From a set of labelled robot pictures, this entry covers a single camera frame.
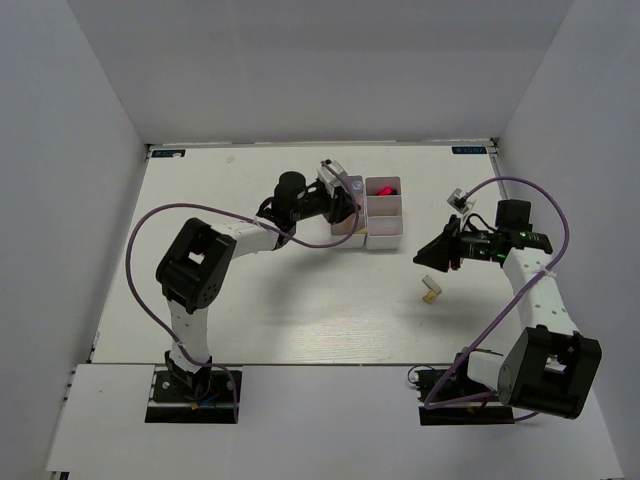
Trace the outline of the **grey eraser block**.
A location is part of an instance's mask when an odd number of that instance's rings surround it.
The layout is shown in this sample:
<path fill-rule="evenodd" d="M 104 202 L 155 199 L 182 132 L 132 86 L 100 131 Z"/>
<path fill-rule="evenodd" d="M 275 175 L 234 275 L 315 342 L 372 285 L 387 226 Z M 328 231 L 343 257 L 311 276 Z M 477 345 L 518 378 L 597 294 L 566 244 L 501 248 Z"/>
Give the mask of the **grey eraser block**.
<path fill-rule="evenodd" d="M 425 285 L 427 292 L 433 295 L 440 295 L 442 292 L 441 286 L 429 275 L 425 275 L 422 278 L 422 283 Z"/>

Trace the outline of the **pink black highlighter marker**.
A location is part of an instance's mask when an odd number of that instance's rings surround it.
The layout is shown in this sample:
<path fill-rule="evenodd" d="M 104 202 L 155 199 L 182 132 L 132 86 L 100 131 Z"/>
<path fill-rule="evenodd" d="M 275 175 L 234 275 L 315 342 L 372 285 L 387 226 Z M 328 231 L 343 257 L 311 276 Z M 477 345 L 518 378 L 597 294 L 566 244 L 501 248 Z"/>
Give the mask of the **pink black highlighter marker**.
<path fill-rule="evenodd" d="M 394 188 L 391 188 L 390 186 L 382 188 L 377 193 L 378 196 L 394 196 L 394 195 L 397 195 L 397 194 L 398 194 L 397 190 L 394 189 Z"/>

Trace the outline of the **small tan eraser block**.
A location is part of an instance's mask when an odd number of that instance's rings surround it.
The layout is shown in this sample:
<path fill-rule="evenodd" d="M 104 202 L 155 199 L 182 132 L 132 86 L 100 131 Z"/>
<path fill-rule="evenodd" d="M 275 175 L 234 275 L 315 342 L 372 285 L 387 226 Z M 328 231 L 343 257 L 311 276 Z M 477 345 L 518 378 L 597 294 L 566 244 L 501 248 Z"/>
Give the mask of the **small tan eraser block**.
<path fill-rule="evenodd" d="M 423 297 L 422 300 L 427 304 L 432 304 L 437 298 L 438 294 L 433 291 L 428 291 Z"/>

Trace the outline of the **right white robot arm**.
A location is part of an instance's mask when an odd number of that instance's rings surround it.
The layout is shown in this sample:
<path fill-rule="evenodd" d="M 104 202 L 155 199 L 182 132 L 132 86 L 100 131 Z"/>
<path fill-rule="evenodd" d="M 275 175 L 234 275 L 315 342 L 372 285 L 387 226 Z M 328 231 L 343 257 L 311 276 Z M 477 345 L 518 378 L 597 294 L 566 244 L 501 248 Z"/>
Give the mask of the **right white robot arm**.
<path fill-rule="evenodd" d="M 425 393 L 424 406 L 439 410 L 457 403 L 497 400 L 506 407 L 576 419 L 581 414 L 602 358 L 595 339 L 583 336 L 570 318 L 549 265 L 549 238 L 534 231 L 531 204 L 501 200 L 495 225 L 470 226 L 453 215 L 442 233 L 414 256 L 417 265 L 440 272 L 465 260 L 500 265 L 509 280 L 522 331 L 508 353 L 473 345 Z"/>

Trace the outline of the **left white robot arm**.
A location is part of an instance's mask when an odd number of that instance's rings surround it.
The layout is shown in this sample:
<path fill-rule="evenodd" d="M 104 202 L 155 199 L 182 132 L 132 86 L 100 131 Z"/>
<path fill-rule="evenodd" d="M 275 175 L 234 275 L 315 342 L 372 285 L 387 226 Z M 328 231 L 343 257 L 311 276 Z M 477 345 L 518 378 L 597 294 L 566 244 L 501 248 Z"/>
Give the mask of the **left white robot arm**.
<path fill-rule="evenodd" d="M 202 398 L 211 387 L 208 308 L 220 294 L 231 261 L 282 248 L 302 220 L 321 216 L 330 225 L 353 222 L 361 213 L 354 182 L 337 165 L 321 166 L 311 184 L 289 171 L 280 175 L 255 220 L 214 226 L 198 218 L 185 222 L 160 261 L 156 280 L 177 335 L 165 353 L 166 366 L 188 398 Z"/>

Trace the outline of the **left white compartment organizer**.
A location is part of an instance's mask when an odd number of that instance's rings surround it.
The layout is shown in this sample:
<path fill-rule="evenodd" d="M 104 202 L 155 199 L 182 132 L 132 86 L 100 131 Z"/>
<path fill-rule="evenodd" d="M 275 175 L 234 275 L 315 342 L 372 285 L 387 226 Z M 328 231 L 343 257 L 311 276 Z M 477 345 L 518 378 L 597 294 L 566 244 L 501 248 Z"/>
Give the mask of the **left white compartment organizer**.
<path fill-rule="evenodd" d="M 364 178 L 361 175 L 350 175 L 345 178 L 349 186 L 355 180 L 359 180 L 364 184 Z M 358 222 L 357 222 L 357 230 L 362 228 L 367 228 L 367 216 L 366 216 L 366 191 L 364 184 L 364 193 L 361 196 L 356 196 L 357 204 L 360 207 Z M 355 235 L 355 232 L 352 232 L 353 224 L 355 221 L 355 215 L 349 217 L 346 221 L 330 226 L 330 236 L 329 242 L 335 243 L 339 240 L 343 240 L 349 233 L 351 236 L 345 240 L 343 243 L 340 243 L 336 246 L 337 249 L 363 249 L 366 242 L 367 235 Z"/>

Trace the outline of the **white compartment organizer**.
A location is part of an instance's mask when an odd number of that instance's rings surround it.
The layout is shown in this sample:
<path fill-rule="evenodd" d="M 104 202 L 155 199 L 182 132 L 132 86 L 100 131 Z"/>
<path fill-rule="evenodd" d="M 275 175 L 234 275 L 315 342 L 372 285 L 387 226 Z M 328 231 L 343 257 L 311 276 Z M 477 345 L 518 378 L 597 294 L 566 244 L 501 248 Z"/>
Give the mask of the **white compartment organizer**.
<path fill-rule="evenodd" d="M 394 196 L 378 196 L 384 187 L 397 190 Z M 403 236 L 402 186 L 398 176 L 367 177 L 366 220 L 368 234 L 365 248 L 370 251 L 397 250 Z"/>
<path fill-rule="evenodd" d="M 355 180 L 359 180 L 364 184 L 364 178 L 361 175 L 350 175 L 345 178 L 349 186 Z M 357 204 L 360 207 L 358 222 L 357 222 L 357 230 L 362 228 L 367 228 L 367 216 L 366 216 L 366 191 L 364 184 L 364 193 L 361 196 L 356 196 Z M 367 235 L 355 235 L 355 232 L 352 232 L 353 224 L 355 221 L 355 215 L 349 217 L 346 221 L 330 226 L 330 236 L 329 242 L 335 243 L 339 240 L 343 240 L 349 233 L 351 236 L 345 240 L 343 243 L 340 243 L 336 246 L 337 249 L 363 249 L 366 242 Z"/>

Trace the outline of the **right white compartment organizer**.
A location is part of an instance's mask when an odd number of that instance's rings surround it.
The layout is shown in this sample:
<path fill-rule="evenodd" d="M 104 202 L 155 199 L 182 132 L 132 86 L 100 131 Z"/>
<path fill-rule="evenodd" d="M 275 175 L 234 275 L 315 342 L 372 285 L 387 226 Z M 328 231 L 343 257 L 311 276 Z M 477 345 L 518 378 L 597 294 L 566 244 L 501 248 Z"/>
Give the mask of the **right white compartment organizer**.
<path fill-rule="evenodd" d="M 394 196 L 378 196 L 384 187 L 397 190 Z M 370 251 L 397 250 L 403 236 L 402 186 L 398 176 L 367 177 L 366 220 L 368 234 L 365 248 Z"/>

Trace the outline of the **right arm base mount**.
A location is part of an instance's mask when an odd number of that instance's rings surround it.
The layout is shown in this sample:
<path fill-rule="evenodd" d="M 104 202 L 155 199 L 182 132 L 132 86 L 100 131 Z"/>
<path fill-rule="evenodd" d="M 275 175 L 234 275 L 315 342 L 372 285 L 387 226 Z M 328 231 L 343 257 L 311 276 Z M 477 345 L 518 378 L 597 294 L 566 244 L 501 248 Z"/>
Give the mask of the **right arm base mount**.
<path fill-rule="evenodd" d="M 428 410 L 424 402 L 444 375 L 446 367 L 418 365 L 407 372 L 407 382 L 417 393 L 419 420 L 421 426 L 490 426 L 511 425 L 515 423 L 513 410 L 503 406 L 496 396 L 482 398 L 472 402 L 461 402 L 439 409 Z M 469 380 L 462 371 L 454 374 L 434 396 L 432 403 L 441 403 L 478 394 L 488 394 L 484 385 Z"/>

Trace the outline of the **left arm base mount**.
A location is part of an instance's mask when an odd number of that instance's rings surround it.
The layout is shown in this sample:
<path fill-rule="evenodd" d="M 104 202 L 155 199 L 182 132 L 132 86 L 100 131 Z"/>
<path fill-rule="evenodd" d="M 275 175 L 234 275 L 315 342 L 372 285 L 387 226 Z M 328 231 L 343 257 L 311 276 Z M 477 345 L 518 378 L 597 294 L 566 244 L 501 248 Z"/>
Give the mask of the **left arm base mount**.
<path fill-rule="evenodd" d="M 202 387 L 191 391 L 166 368 L 156 368 L 146 407 L 146 424 L 235 424 L 232 383 L 212 370 Z"/>

